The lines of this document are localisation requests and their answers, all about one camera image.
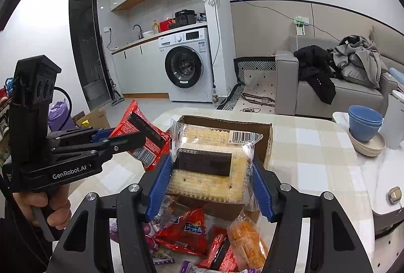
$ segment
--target black jacket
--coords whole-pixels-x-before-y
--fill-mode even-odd
[[[331,104],[335,96],[335,86],[330,79],[334,76],[329,67],[331,54],[319,46],[311,45],[300,48],[293,55],[299,61],[299,81],[307,81],[322,102]]]
[[[47,256],[52,254],[52,243],[43,237],[40,228],[34,228]],[[27,248],[20,235],[11,210],[5,208],[5,218],[0,218],[0,272],[43,273],[44,266]]]

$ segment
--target cardboard box on floor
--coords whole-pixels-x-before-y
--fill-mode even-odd
[[[184,124],[192,124],[196,126],[204,126],[217,129],[229,129],[239,131],[257,132],[263,135],[262,140],[255,144],[255,155],[263,163],[264,167],[268,166],[271,157],[272,147],[272,125],[271,124],[258,124],[255,122],[237,122],[228,120],[211,119],[197,116],[182,116],[179,120]],[[181,197],[178,203],[183,204],[189,208],[204,207],[204,212],[208,215],[216,216],[224,220],[232,222],[237,218],[243,209],[243,204],[229,204],[219,202],[208,202],[204,200],[196,200],[193,198]],[[258,212],[250,214],[251,219],[257,222],[259,217]]]
[[[93,127],[110,129],[110,123],[107,119],[107,110],[105,108],[92,110],[89,114],[76,121],[80,127]]]

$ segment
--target pile of clothes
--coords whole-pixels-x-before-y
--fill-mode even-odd
[[[326,104],[335,97],[330,78],[379,89],[380,75],[388,72],[374,42],[357,35],[345,37],[332,49],[311,45],[293,54],[299,61],[299,81],[307,81]]]

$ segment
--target doorway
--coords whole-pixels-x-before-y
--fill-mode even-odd
[[[114,97],[99,31],[96,0],[69,0],[69,22],[78,78],[92,111]]]

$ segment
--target hand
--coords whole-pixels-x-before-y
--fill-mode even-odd
[[[34,226],[39,226],[38,221],[35,220],[31,206],[40,208],[46,207],[48,205],[46,193],[20,192],[13,193],[13,196],[27,220]],[[48,216],[47,222],[50,226],[54,226],[58,230],[63,230],[71,219],[68,196],[69,184],[61,186],[49,201],[50,207],[54,212]]]

